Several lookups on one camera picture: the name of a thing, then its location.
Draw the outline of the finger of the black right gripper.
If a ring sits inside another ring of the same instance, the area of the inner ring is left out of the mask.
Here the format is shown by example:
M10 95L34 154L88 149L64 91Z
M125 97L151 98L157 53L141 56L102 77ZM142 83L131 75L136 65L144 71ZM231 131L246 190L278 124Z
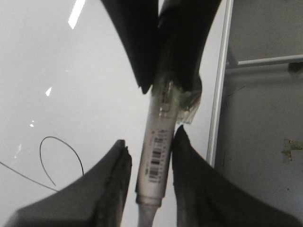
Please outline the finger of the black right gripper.
M131 64L142 93L152 85L157 64L157 0L102 1Z
M201 88L199 68L220 0L166 0L159 18L159 36L173 37L172 70L185 91Z

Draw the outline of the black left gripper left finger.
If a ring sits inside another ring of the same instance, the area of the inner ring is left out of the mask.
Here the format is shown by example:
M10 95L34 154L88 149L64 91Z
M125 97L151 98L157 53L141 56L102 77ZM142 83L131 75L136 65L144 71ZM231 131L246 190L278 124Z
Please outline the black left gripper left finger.
M119 227L132 158L117 140L84 176L59 192L16 210L7 227Z

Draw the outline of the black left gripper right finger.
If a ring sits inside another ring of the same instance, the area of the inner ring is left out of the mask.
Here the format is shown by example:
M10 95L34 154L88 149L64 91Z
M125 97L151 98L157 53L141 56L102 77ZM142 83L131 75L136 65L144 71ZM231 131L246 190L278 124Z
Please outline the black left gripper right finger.
M179 227L300 227L301 221L247 194L191 146L183 126L172 141Z

